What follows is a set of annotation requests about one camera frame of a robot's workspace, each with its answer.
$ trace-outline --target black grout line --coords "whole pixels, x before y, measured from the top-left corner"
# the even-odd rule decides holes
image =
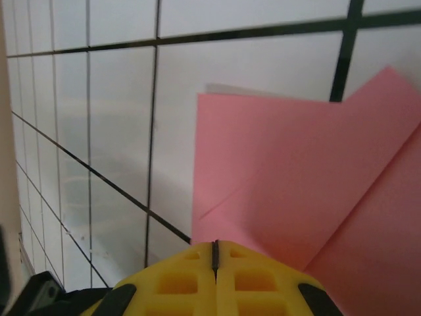
[[[155,16],[155,39],[159,36],[159,24],[161,20],[161,0],[156,2],[156,16]],[[152,155],[153,155],[153,130],[155,123],[155,100],[157,94],[157,71],[158,71],[158,46],[153,48],[153,73],[152,73],[152,96],[151,96],[151,112],[150,126],[149,126],[149,158],[147,167],[147,202],[148,208],[146,216],[145,228],[145,268],[149,265],[149,227],[150,227],[150,209],[151,209],[151,186],[152,186]]]
[[[30,0],[26,1],[26,6],[28,8],[28,20],[29,20],[29,43],[30,43],[30,51],[31,53],[34,52],[34,39],[32,37],[32,20],[31,20],[31,8],[30,8]],[[38,127],[38,118],[37,118],[37,101],[36,101],[36,89],[35,89],[35,66],[34,66],[34,57],[31,56],[31,67],[32,67],[32,89],[34,91],[34,111],[35,111],[35,126]],[[42,192],[41,188],[41,163],[39,160],[39,134],[36,134],[37,137],[37,158],[38,158],[38,177],[39,177],[39,191]],[[45,247],[45,233],[44,233],[44,215],[43,215],[43,209],[42,209],[42,203],[40,205],[41,207],[41,222],[42,222],[42,238],[43,243]]]
[[[50,9],[50,29],[51,29],[51,47],[55,48],[54,40],[54,14],[53,14],[53,0],[49,0],[49,9]],[[55,128],[55,138],[57,142],[59,141],[59,127],[57,125],[57,89],[56,89],[56,75],[55,75],[55,56],[51,56],[51,62],[53,64],[53,99],[54,99],[54,128]],[[60,185],[60,165],[59,165],[59,149],[55,147],[56,153],[56,164],[57,164],[57,184],[59,191],[59,221],[61,222],[61,185]],[[64,280],[64,252],[63,252],[63,233],[60,229],[60,243],[61,243],[61,269],[63,275],[63,285],[65,284]]]
[[[363,17],[359,28],[388,28],[421,24],[421,9],[396,12],[393,14],[373,14]]]
[[[56,220],[59,221],[61,227],[64,228],[64,230],[66,231],[66,233],[71,237],[71,239],[73,240],[73,242],[75,243],[75,245],[79,248],[80,252],[82,252],[82,254],[84,255],[85,259],[89,262],[89,264],[91,265],[91,268],[93,270],[95,270],[95,272],[98,274],[99,278],[105,283],[106,286],[107,283],[105,282],[104,278],[101,276],[101,274],[98,272],[97,268],[95,268],[95,266],[93,265],[93,263],[91,262],[91,260],[89,260],[89,257],[85,254],[85,252],[83,251],[83,249],[80,247],[79,243],[74,239],[74,237],[72,236],[71,232],[69,231],[69,229],[67,229],[67,227],[64,225],[64,223],[61,221],[61,219],[57,216],[57,214],[53,211],[53,209],[51,208],[50,204],[48,203],[48,201],[44,198],[44,196],[41,194],[41,192],[35,187],[34,183],[32,182],[31,178],[28,176],[28,174],[25,172],[25,170],[23,170],[22,166],[19,164],[18,161],[16,161],[16,164],[19,166],[19,168],[22,170],[22,172],[25,174],[27,181],[31,182],[31,184],[34,186],[36,192],[39,194],[39,196],[41,196],[41,199],[45,202],[45,204],[48,206],[49,210],[52,212],[52,214],[54,215],[54,217],[56,218]]]
[[[409,10],[385,14],[369,14],[362,16],[355,28],[386,28],[391,26],[407,26],[421,24],[421,10]],[[295,22],[288,24],[274,24],[237,30],[219,32],[207,32],[202,34],[172,36],[167,38],[147,39],[141,41],[125,41],[121,43],[95,45],[91,47],[77,47],[71,49],[59,49],[42,51],[34,54],[16,54],[11,57],[58,55],[65,53],[80,53],[86,51],[103,51],[110,49],[123,49],[145,46],[174,45],[186,43],[198,43],[202,41],[238,40],[246,38],[265,38],[273,36],[286,36],[296,34],[311,34],[320,32],[343,31],[347,27],[347,18],[334,18],[327,20],[315,20]]]
[[[86,0],[86,45],[89,47],[90,43],[90,1]],[[87,163],[91,163],[91,54],[86,53],[86,107],[87,107]],[[92,174],[87,172],[87,192],[88,192],[88,213],[89,213],[89,260],[92,261]],[[91,288],[93,287],[92,268],[90,271]]]
[[[14,39],[16,42],[16,52],[18,52],[18,38],[17,38],[17,28],[16,28],[16,10],[14,7],[14,1],[12,1],[12,5],[13,5],[13,20],[14,20]],[[22,113],[22,116],[24,116],[24,106],[23,106],[23,102],[22,102],[22,81],[20,79],[20,63],[19,63],[19,59],[16,59],[17,65],[18,65],[18,81],[19,81],[19,98],[20,98],[20,112]],[[26,142],[25,142],[25,126],[24,124],[22,125],[22,139],[23,139],[23,143],[24,143],[24,159],[25,159],[25,170],[28,169],[28,164],[26,162]],[[29,200],[29,185],[28,185],[28,179],[26,179],[26,189],[28,192],[28,212],[29,212],[29,218],[31,219],[31,207],[30,207],[30,200]],[[32,245],[32,261],[34,261],[34,240],[32,238],[32,234],[31,234],[31,245]]]
[[[351,0],[349,3],[347,23],[343,29],[343,37],[339,56],[337,58],[336,71],[332,90],[330,92],[331,102],[341,102],[345,85],[348,78],[349,65],[357,37],[358,25],[362,18],[362,6],[364,0]]]
[[[62,282],[61,282],[61,280],[60,280],[60,278],[59,278],[59,275],[57,274],[56,270],[54,269],[54,266],[53,266],[53,264],[51,263],[51,260],[50,260],[50,258],[48,257],[47,252],[45,251],[45,245],[44,245],[44,247],[43,247],[43,246],[42,246],[42,244],[41,244],[41,242],[39,241],[39,238],[38,238],[37,234],[35,233],[35,230],[34,230],[34,228],[32,227],[31,222],[28,220],[28,218],[27,218],[27,216],[26,216],[25,212],[23,212],[23,208],[22,208],[22,206],[21,206],[21,205],[19,205],[19,207],[21,208],[22,213],[24,214],[24,216],[25,216],[26,220],[28,221],[28,224],[29,224],[29,226],[30,226],[30,228],[31,228],[31,231],[34,233],[35,237],[37,238],[37,240],[38,240],[38,242],[39,242],[39,245],[41,246],[41,249],[44,251],[44,256],[45,256],[45,259],[44,259],[44,260],[45,260],[45,269],[47,269],[47,261],[46,261],[46,260],[48,260],[48,262],[49,262],[49,264],[50,264],[51,268],[53,268],[53,270],[54,270],[54,273],[55,273],[55,275],[56,275],[56,277],[57,277],[57,280],[60,282],[60,285],[64,288],[64,285],[62,284]]]
[[[42,136],[44,136],[46,139],[48,139],[51,143],[55,144],[59,149],[61,149],[67,155],[71,156],[71,158],[73,158],[74,160],[76,160],[83,167],[85,167],[86,169],[88,169],[89,171],[91,171],[95,176],[97,176],[102,181],[104,181],[105,183],[107,183],[111,188],[113,188],[118,193],[120,193],[121,195],[123,195],[126,199],[128,199],[129,201],[131,201],[134,205],[138,206],[140,209],[144,210],[145,212],[148,212],[148,208],[146,206],[144,206],[144,204],[142,204],[142,202],[138,201],[136,198],[134,198],[129,193],[127,193],[126,191],[124,191],[122,188],[120,188],[119,186],[117,186],[114,182],[110,181],[108,178],[104,177],[101,173],[99,173],[94,168],[92,168],[91,166],[89,166],[87,163],[85,163],[84,161],[82,161],[80,158],[78,158],[77,156],[75,156],[73,153],[71,153],[69,150],[67,150],[66,148],[64,148],[59,143],[57,143],[55,140],[51,139],[48,135],[44,134],[41,130],[38,130],[34,125],[32,125],[31,123],[29,123],[27,120],[25,120],[24,118],[20,117],[19,115],[17,115],[13,111],[12,111],[12,113],[13,113],[14,116],[18,117],[20,120],[22,120],[28,126],[32,127],[34,130],[36,130],[38,133],[40,133]],[[186,234],[184,234],[181,230],[179,230],[178,228],[176,228],[175,226],[173,226],[172,224],[170,224],[169,222],[167,222],[166,220],[164,220],[162,217],[160,217],[159,215],[157,215],[151,209],[149,209],[149,214],[154,219],[156,219],[158,222],[160,222],[163,226],[165,226],[167,229],[171,230],[175,235],[177,235],[178,237],[180,237],[182,240],[184,240],[187,243],[190,243],[190,241],[191,241],[190,237],[187,236]]]
[[[139,41],[125,41],[106,45],[94,45],[90,47],[77,47],[71,49],[59,49],[54,51],[43,51],[34,54],[10,55],[8,57],[25,57],[27,55],[58,55],[66,53],[80,53],[86,51],[104,51],[110,49],[123,49],[145,46],[173,45],[183,43],[197,43],[201,41],[238,40],[246,38],[265,38],[272,36],[311,34],[319,32],[334,32],[343,29],[346,18],[335,18],[323,21],[309,21],[291,24],[275,24],[270,26],[258,26],[238,30],[221,32],[208,32],[183,36],[172,36],[167,38],[146,39]]]

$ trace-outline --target white tile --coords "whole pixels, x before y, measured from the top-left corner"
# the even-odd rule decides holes
[[[88,171],[59,151],[61,221],[89,255]]]
[[[225,84],[327,101],[341,37],[335,32],[160,47],[151,209],[190,234],[198,93]]]
[[[410,9],[421,9],[420,0],[365,0],[362,11],[363,13],[376,13]]]
[[[19,74],[20,94],[22,96],[22,114],[25,120],[36,126],[31,57],[19,58]]]
[[[87,162],[86,53],[56,55],[59,143]]]
[[[388,65],[421,92],[421,26],[359,31],[344,96],[349,97]]]
[[[16,154],[16,160],[22,168],[25,168],[25,144],[24,144],[24,123],[14,115],[12,116],[13,121],[13,134],[14,134],[14,152]]]
[[[34,232],[32,232],[32,245],[34,247],[34,270],[35,273],[41,273],[45,271],[45,252],[42,250],[42,246],[39,240],[36,238]]]
[[[14,28],[14,0],[3,0],[3,21],[7,55],[16,55],[16,29]]]
[[[29,193],[29,206],[31,210],[31,225],[39,241],[44,245],[44,227],[42,220],[42,208],[41,208],[41,196],[29,181],[28,183]]]
[[[38,136],[38,145],[41,193],[57,217],[60,218],[58,149],[43,136]]]
[[[162,0],[161,36],[346,16],[349,0]]]
[[[155,37],[156,0],[90,0],[89,5],[90,45]]]
[[[186,250],[190,245],[152,217],[149,219],[148,265]]]
[[[60,280],[59,276],[57,275],[57,273],[55,272],[53,266],[50,264],[50,262],[48,261],[48,258],[45,257],[45,270],[49,271],[53,277],[55,277],[55,279],[62,284],[62,280]]]
[[[86,0],[53,0],[54,48],[86,46]]]
[[[98,273],[92,269],[92,287],[93,288],[106,288],[107,285],[101,280]]]
[[[31,53],[28,2],[15,0],[14,14],[16,18],[16,38],[18,41],[18,53]]]
[[[42,201],[44,220],[45,253],[51,260],[55,274],[60,282],[63,282],[62,249],[61,249],[61,225],[54,216],[53,211]]]
[[[29,1],[32,51],[50,51],[51,46],[51,13],[50,0]]]
[[[29,225],[28,219],[22,212],[22,209],[20,209],[20,224],[22,226],[22,241],[24,244],[24,248],[32,266],[34,266],[34,252],[32,250],[32,230],[31,226]]]
[[[27,218],[30,219],[28,178],[19,166],[16,166],[16,173],[18,177],[19,204]]]
[[[7,59],[9,71],[9,90],[11,94],[11,108],[17,115],[22,116],[22,106],[20,104],[20,83],[19,66],[17,58]]]
[[[24,124],[26,173],[39,190],[37,132]]]
[[[67,292],[91,287],[91,265],[62,228],[64,288]]]
[[[153,49],[91,54],[91,161],[146,203]]]
[[[142,270],[146,213],[92,175],[92,263],[109,286]]]
[[[52,56],[34,57],[34,78],[37,127],[56,140]]]

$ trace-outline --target black plastic piece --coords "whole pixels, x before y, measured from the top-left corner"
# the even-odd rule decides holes
[[[125,284],[115,288],[103,298],[92,316],[123,316],[135,292],[134,284]]]
[[[212,270],[215,274],[215,282],[218,276],[219,268],[219,240],[212,242]]]
[[[314,316],[343,316],[325,291],[307,283],[299,284],[298,289]]]
[[[78,316],[93,304],[104,298],[111,288],[87,288],[65,293],[51,305],[37,309],[28,316]]]
[[[6,308],[11,295],[11,280],[9,276],[9,266],[7,265],[6,247],[3,229],[0,226],[0,315]]]
[[[51,295],[51,288],[54,288],[54,295]],[[39,273],[29,279],[7,315],[26,315],[35,309],[51,305],[58,297],[65,294],[66,292],[50,272]]]

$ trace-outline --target pink sheet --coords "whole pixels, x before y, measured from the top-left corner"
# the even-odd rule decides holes
[[[342,105],[200,95],[193,241],[304,269],[420,118],[418,93],[390,68]]]
[[[419,315],[421,127],[306,272],[345,315]]]

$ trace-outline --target yellow plastic part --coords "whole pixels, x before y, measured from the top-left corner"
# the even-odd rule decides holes
[[[120,281],[116,288],[137,288],[124,316],[312,316],[298,284],[323,289],[311,276],[233,242],[219,242],[217,282],[211,263],[212,244],[197,244]]]

